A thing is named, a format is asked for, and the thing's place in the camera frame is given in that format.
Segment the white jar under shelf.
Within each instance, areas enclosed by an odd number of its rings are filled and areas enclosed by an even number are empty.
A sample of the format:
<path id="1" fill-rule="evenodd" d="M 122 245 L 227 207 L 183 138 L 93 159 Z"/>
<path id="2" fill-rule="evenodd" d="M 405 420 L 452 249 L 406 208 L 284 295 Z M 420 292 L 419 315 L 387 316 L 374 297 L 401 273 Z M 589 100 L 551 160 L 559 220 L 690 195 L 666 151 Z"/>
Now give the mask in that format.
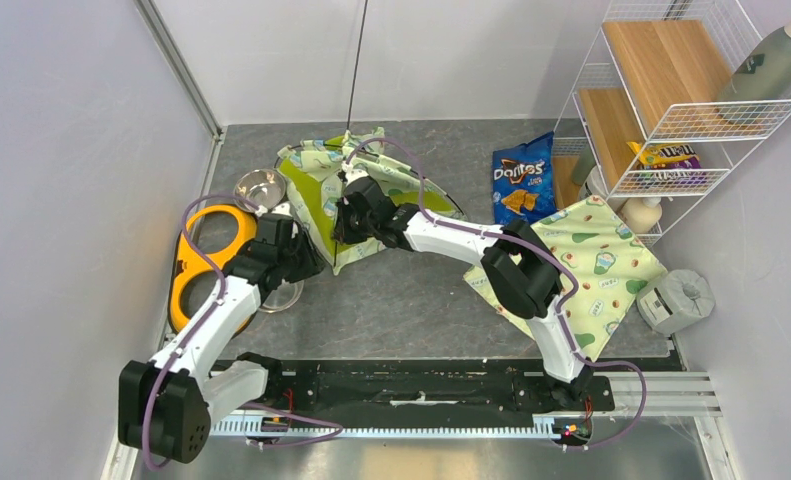
<path id="1" fill-rule="evenodd" d="M 602 199 L 607 199 L 609 195 L 609 190 L 606 187 L 598 166 L 594 166 L 588 173 L 579 189 L 577 199 L 584 200 L 593 195 Z"/>

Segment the steel pet bowl far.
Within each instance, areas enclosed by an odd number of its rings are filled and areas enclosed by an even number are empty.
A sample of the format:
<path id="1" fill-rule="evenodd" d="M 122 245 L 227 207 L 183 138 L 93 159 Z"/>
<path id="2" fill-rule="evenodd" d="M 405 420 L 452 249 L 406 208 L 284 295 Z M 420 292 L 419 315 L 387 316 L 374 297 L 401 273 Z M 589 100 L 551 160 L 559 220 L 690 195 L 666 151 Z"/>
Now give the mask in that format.
<path id="1" fill-rule="evenodd" d="M 257 169 L 240 177 L 233 193 L 238 208 L 260 216 L 283 202 L 286 180 L 275 169 Z"/>

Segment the beige lotion bottle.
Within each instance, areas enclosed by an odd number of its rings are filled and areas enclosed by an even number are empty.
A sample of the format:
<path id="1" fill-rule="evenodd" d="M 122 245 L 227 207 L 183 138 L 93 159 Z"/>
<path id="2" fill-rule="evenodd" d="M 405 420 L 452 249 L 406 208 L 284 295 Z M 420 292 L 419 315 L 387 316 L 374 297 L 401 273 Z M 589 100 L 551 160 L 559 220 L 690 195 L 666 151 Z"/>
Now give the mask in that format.
<path id="1" fill-rule="evenodd" d="M 635 234 L 648 233 L 662 217 L 661 197 L 629 198 L 619 216 Z"/>

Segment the green avocado-print tent mat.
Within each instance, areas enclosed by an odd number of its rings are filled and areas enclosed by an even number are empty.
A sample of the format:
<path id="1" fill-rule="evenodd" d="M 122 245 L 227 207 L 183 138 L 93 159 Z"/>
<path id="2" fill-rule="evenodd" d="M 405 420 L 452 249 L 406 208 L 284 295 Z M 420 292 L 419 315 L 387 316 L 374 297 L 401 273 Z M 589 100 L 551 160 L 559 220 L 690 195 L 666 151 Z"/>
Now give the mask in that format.
<path id="1" fill-rule="evenodd" d="M 564 311 L 582 353 L 598 359 L 636 295 L 666 268 L 599 196 L 580 200 L 531 228 L 579 282 Z"/>

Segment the blue Doritos chip bag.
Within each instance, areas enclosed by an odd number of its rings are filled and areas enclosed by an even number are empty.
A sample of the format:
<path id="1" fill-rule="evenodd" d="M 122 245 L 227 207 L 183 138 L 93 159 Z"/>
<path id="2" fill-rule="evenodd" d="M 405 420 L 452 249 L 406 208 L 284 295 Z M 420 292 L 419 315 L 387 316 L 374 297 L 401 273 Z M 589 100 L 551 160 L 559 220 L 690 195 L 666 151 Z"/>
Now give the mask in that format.
<path id="1" fill-rule="evenodd" d="M 497 224 L 515 219 L 533 224 L 558 209 L 553 186 L 552 147 L 549 131 L 527 143 L 492 154 L 492 204 Z"/>

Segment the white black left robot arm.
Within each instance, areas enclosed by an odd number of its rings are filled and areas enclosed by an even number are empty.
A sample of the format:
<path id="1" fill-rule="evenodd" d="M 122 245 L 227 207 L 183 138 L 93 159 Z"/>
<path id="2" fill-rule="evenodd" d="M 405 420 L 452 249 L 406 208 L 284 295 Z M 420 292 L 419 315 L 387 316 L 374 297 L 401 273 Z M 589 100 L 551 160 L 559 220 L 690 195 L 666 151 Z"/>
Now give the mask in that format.
<path id="1" fill-rule="evenodd" d="M 278 405 L 285 383 L 274 359 L 243 354 L 210 373 L 238 328 L 278 288 L 306 280 L 325 266 L 309 236 L 288 213 L 269 212 L 256 235 L 226 263 L 195 317 L 146 362 L 119 375 L 118 440 L 148 457 L 189 463 L 213 425 L 243 404 Z"/>

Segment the green avocado-print pet tent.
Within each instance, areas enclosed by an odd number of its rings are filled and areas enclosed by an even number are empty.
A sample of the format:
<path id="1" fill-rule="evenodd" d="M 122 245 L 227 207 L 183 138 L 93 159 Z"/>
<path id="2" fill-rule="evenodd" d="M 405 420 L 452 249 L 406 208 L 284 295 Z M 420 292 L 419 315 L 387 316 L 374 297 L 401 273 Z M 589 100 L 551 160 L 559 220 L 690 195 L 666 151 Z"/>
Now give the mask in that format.
<path id="1" fill-rule="evenodd" d="M 343 170 L 345 158 L 356 146 L 369 142 L 351 164 L 367 171 L 395 204 L 418 201 L 418 174 L 410 164 L 385 153 L 386 145 L 380 141 L 384 137 L 381 127 L 366 135 L 346 131 L 331 139 L 303 140 L 278 152 L 278 171 L 287 179 L 287 199 L 312 244 L 334 274 L 385 249 L 374 238 L 356 245 L 339 244 L 333 238 L 337 201 L 344 190 L 338 174 Z"/>

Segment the orange double bowl holder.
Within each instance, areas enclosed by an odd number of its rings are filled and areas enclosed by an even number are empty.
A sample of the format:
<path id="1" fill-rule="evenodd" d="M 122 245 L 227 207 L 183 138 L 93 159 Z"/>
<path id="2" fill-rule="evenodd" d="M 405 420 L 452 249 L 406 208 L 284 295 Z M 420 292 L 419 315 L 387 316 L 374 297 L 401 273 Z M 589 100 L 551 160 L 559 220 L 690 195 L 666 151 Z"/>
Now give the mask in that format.
<path id="1" fill-rule="evenodd" d="M 222 269 L 245 242 L 254 238 L 257 224 L 252 214 L 233 205 L 219 204 L 205 207 L 194 213 L 186 222 L 187 229 L 191 230 L 197 221 L 205 216 L 214 214 L 231 216 L 237 227 L 234 238 L 225 247 L 213 253 L 206 253 L 206 257 L 219 269 Z M 208 273 L 215 275 L 210 264 L 202 256 L 198 255 L 186 241 L 183 234 L 180 234 L 175 250 L 168 303 L 168 322 L 174 333 L 182 330 L 190 319 L 190 316 L 183 310 L 185 288 L 197 277 Z"/>

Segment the steel pet bowl near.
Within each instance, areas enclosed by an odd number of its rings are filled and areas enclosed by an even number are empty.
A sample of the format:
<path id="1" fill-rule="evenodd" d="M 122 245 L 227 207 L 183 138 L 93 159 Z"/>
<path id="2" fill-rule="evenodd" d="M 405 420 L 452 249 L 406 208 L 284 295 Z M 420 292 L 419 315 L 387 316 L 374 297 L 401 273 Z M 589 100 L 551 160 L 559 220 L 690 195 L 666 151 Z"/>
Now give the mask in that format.
<path id="1" fill-rule="evenodd" d="M 277 313 L 292 307 L 300 299 L 303 287 L 303 281 L 283 282 L 262 301 L 258 310 L 264 313 Z"/>

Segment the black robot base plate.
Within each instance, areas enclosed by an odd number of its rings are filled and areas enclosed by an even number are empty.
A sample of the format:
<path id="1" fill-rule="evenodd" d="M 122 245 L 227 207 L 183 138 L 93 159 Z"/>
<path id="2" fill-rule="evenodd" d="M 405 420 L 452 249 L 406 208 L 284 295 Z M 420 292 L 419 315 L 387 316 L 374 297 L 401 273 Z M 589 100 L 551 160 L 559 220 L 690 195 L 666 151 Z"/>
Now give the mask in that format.
<path id="1" fill-rule="evenodd" d="M 526 427 L 535 414 L 615 409 L 607 377 L 573 393 L 539 359 L 284 360 L 258 400 L 368 429 Z"/>

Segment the long black tent pole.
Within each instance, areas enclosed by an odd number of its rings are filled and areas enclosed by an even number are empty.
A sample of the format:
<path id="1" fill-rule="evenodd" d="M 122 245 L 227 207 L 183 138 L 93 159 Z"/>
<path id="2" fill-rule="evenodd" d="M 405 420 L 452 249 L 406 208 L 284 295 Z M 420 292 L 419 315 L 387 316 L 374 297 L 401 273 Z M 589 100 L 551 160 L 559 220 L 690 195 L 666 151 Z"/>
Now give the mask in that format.
<path id="1" fill-rule="evenodd" d="M 347 117 L 346 117 L 346 122 L 345 122 L 345 131 L 346 131 L 346 133 L 343 136 L 343 145 L 346 143 L 347 139 L 349 138 L 349 133 L 350 133 L 350 129 L 351 129 L 351 123 L 352 123 L 352 117 L 353 117 L 353 111 L 354 111 L 354 103 L 355 103 L 356 85 L 357 85 L 357 79 L 358 79 L 359 64 L 360 64 L 360 59 L 361 59 L 361 52 L 362 52 L 362 45 L 363 45 L 363 38 L 364 38 L 366 19 L 367 19 L 367 14 L 368 14 L 368 8 L 369 8 L 369 1 L 368 0 L 364 0 L 363 1 L 363 9 L 362 9 L 361 18 L 360 18 L 359 33 L 358 33 L 358 37 L 357 37 L 357 45 L 356 45 L 356 50 L 355 50 L 354 66 L 353 66 L 353 70 L 352 70 L 351 88 L 350 88 L 350 94 L 349 94 L 349 103 L 348 103 Z"/>

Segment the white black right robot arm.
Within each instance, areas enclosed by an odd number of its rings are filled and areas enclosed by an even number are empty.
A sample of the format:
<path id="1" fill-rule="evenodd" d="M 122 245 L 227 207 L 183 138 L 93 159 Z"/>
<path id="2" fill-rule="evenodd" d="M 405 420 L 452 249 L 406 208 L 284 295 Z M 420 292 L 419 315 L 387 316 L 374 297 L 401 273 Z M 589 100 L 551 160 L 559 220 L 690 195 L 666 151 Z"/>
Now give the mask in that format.
<path id="1" fill-rule="evenodd" d="M 388 248 L 433 253 L 483 270 L 495 298 L 525 320 L 543 358 L 550 400 L 572 409 L 583 402 L 593 377 L 562 310 L 564 270 L 533 229 L 515 220 L 505 226 L 453 220 L 413 203 L 397 205 L 365 173 L 339 174 L 334 238 L 354 245 L 374 238 Z"/>

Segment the green bottle with beige cap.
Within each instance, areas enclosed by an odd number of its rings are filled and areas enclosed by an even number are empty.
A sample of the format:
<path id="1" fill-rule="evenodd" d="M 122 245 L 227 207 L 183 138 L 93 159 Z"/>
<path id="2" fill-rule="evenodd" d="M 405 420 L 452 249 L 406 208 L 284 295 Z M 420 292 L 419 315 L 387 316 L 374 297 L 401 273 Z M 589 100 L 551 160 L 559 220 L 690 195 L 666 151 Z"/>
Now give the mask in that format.
<path id="1" fill-rule="evenodd" d="M 718 102 L 779 98 L 791 85 L 791 21 L 751 51 L 716 97 Z"/>

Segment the yellow M&M's candy bag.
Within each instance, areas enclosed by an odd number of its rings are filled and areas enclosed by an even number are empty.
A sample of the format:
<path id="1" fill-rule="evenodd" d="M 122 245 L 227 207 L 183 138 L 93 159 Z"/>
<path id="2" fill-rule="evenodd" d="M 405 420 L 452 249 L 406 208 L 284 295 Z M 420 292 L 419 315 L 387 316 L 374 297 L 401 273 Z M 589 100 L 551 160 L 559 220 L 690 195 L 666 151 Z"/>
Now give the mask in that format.
<path id="1" fill-rule="evenodd" d="M 699 158 L 690 144 L 662 143 L 644 148 L 642 143 L 627 142 L 639 169 L 697 169 Z"/>

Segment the steel pet bowl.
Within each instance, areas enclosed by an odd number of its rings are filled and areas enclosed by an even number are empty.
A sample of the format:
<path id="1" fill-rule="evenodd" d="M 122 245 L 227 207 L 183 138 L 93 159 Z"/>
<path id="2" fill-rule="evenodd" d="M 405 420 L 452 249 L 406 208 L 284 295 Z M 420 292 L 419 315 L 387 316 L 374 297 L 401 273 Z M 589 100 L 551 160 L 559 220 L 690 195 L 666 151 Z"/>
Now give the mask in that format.
<path id="1" fill-rule="evenodd" d="M 238 208 L 260 216 L 283 202 L 286 180 L 275 169 L 257 169 L 240 177 L 233 193 Z"/>
<path id="2" fill-rule="evenodd" d="M 262 301 L 258 310 L 264 313 L 277 313 L 292 307 L 300 299 L 303 287 L 303 281 L 283 282 Z"/>

